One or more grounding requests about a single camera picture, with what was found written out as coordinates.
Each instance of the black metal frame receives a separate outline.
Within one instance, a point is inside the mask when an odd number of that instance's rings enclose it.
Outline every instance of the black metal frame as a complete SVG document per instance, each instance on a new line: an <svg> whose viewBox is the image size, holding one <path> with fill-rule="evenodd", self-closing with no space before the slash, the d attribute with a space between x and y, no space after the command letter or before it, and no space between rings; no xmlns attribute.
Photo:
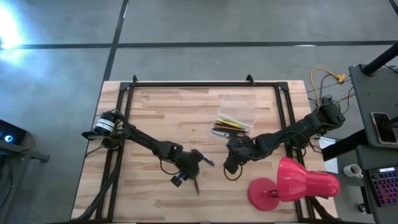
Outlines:
<svg viewBox="0 0 398 224"><path fill-rule="evenodd" d="M198 86L258 86L258 87L267 87L268 86L268 87L273 87L275 90L275 97L276 97L276 102L277 102L277 107L278 107L281 128L285 128L287 126L287 124L286 124L286 120L285 120L285 112L284 112L284 108L283 108L283 104L282 104L282 97L281 97L280 91L283 91L285 94L285 99L286 99L286 103L287 103L287 111L289 114L290 122L291 123L295 122L292 100L290 98L289 86L288 86L287 82L258 82L257 83L257 82L254 82L251 75L247 76L245 82L138 82L136 76L134 76L132 82L122 82L120 84L118 100L116 103L116 109L120 110L124 91L128 89L129 93L127 96L126 110L124 112L124 116L125 116L126 120L128 120L134 88L135 87L155 87L155 86L170 86L170 87L172 87L172 86L196 86L196 87L198 87ZM124 150L124 144L122 144L119 148L117 148L115 150L109 150L107 152L105 166L104 166L103 179L102 179L102 183L101 183L101 190L100 190L99 194L97 195L97 197L100 196L100 199L98 200L98 198L96 197L95 200L97 202L94 204L95 207L91 207L91 209L93 209L92 212L94 210L96 210L95 219L90 220L91 215L89 215L85 219L70 220L69 222L66 222L66 223L111 223L113 221L114 206L115 206L116 195L117 195L117 191L118 191L119 172L121 169L123 150ZM293 158L294 149L290 145L289 141L285 142L285 150L286 150L287 157ZM118 154L117 154L117 158L116 158L116 163L114 165L114 170L112 171L112 173L116 171L116 175L112 176L112 175L109 175L109 172L110 172L110 168L111 168L111 160L112 160L114 151L117 151ZM298 162L304 166L304 159L303 159L301 150L296 151L296 156L297 156ZM103 218L102 213L103 213L103 206L104 206L104 196L111 185L111 184L109 184L110 179L111 179L111 183L112 183L112 190L111 190L111 196L110 196L111 199L109 201L107 216L106 216L106 218ZM310 203L308 198L306 198L306 204L307 204L307 208L308 208L309 218L303 217L301 201L297 200L294 202L295 211L297 214L297 220L299 223L308 223L308 222L309 223L315 223L315 222L316 223L329 223L330 222L328 220L317 220L316 219L315 212L313 210L313 206Z"/></svg>

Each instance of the black pole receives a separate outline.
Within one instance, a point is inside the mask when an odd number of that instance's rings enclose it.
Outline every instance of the black pole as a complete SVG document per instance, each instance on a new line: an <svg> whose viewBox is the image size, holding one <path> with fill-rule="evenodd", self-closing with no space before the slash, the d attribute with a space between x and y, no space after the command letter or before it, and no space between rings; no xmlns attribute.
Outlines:
<svg viewBox="0 0 398 224"><path fill-rule="evenodd" d="M398 43L394 44L383 54L374 59L371 63L369 63L369 65L362 68L362 72L369 77L375 76L376 75L374 73L375 71L377 71L383 65L387 64L397 55L398 55Z"/></svg>

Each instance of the keyboard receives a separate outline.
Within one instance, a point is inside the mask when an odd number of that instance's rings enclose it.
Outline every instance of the keyboard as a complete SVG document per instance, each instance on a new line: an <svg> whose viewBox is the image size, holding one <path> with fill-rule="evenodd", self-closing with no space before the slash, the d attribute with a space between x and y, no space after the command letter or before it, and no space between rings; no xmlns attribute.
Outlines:
<svg viewBox="0 0 398 224"><path fill-rule="evenodd" d="M367 170L379 207L398 205L398 166Z"/></svg>

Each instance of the clear plastic box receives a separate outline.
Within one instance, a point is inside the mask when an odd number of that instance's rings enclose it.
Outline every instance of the clear plastic box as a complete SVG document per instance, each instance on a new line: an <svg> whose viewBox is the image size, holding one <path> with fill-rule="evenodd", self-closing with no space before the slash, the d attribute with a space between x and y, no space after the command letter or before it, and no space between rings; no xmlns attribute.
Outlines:
<svg viewBox="0 0 398 224"><path fill-rule="evenodd" d="M237 123L244 129L248 130L246 135L250 133L251 128L256 123L256 109L254 107L254 100L247 100L239 95L223 95L220 101L220 107L218 108L217 116L214 118L211 124L211 129L214 128L217 118L226 119L233 123ZM228 138L213 134L219 138L228 140Z"/></svg>

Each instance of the yellow cable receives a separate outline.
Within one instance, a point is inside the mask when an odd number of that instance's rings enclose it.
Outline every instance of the yellow cable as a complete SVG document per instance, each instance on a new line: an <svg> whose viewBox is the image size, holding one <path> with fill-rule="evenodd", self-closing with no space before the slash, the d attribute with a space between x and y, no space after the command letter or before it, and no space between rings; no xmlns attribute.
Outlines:
<svg viewBox="0 0 398 224"><path fill-rule="evenodd" d="M315 84L314 84L314 82L313 82L313 73L314 73L316 70L322 70L322 71L325 71L325 72L327 72L327 73L329 73L329 74L332 74L332 75L337 79L338 83L343 83L343 82L344 82L344 79L345 79L345 77L346 77L346 75L345 75L345 74L341 74L341 75L335 74L335 73L333 73L333 72L331 72L331 71L329 71L329 70L327 70L327 69L325 69L325 68L321 68L321 67L314 68L314 69L311 71L310 80L311 80L311 84L312 84L312 87L313 87L314 92L315 92L316 101L317 101L317 103L319 103L319 100L320 100L320 99L319 99L318 91L317 91L317 88L315 87Z"/></svg>

